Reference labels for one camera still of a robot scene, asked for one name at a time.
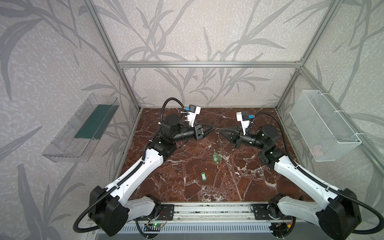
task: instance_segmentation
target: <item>wall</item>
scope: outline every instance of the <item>wall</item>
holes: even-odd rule
[[[120,61],[297,61],[330,2],[94,0]],[[126,76],[142,106],[170,96],[202,106],[273,106],[292,72],[136,68]]]
[[[78,239],[72,224],[110,181],[137,115],[82,3],[0,2],[0,239]],[[90,160],[43,157],[90,93],[120,103]]]
[[[306,68],[346,111],[362,133],[384,153],[384,4],[344,1],[306,63]],[[302,90],[312,89],[299,77],[279,109],[304,166],[339,188],[353,190],[359,200],[384,214],[384,179],[358,147],[334,162],[316,162],[289,111]],[[372,228],[377,218],[362,210],[358,229]],[[383,239],[384,233],[351,235],[350,239]]]

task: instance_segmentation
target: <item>green mat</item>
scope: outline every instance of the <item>green mat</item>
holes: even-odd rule
[[[100,139],[118,108],[116,105],[99,104],[76,133],[75,138]]]

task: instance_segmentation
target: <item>black mounting plate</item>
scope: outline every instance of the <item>black mounting plate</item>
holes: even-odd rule
[[[175,205],[173,204],[161,204],[160,205],[160,211],[159,212],[164,212],[167,215],[168,221],[173,220],[173,214],[175,210]],[[157,220],[165,220],[166,217],[164,214],[161,214]],[[137,218],[138,221],[148,221],[149,219],[146,216],[141,216]]]
[[[282,213],[279,213],[279,219],[273,219],[268,214],[268,204],[251,204],[251,210],[253,211],[253,214],[255,215],[255,220],[291,220],[291,216],[283,215]]]

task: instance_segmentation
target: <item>brown marble table surface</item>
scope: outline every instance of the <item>brown marble table surface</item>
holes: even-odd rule
[[[169,108],[164,115],[177,114],[180,110]],[[158,108],[143,109],[122,173],[141,157],[144,145],[159,126],[160,111]],[[249,114],[265,111],[277,116],[273,108],[202,108],[196,121],[218,128],[235,127],[239,124],[236,121],[236,112],[239,111],[248,111]],[[267,123],[278,128],[273,118],[260,115],[251,132]],[[277,146],[284,149],[282,138]],[[291,145],[289,149],[295,157]],[[277,193],[283,193],[295,199],[304,195],[305,200],[310,200],[290,180],[263,165],[257,156],[259,151],[245,145],[233,148],[223,136],[212,131],[203,140],[191,139],[177,149],[145,179],[131,199],[150,194],[162,202],[268,201]],[[221,155],[219,163],[213,161],[214,153]],[[202,172],[206,174],[206,181],[202,180]]]

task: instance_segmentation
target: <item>white wire mesh basket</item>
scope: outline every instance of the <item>white wire mesh basket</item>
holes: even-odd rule
[[[304,90],[290,114],[317,162],[335,161],[361,144],[319,90]]]

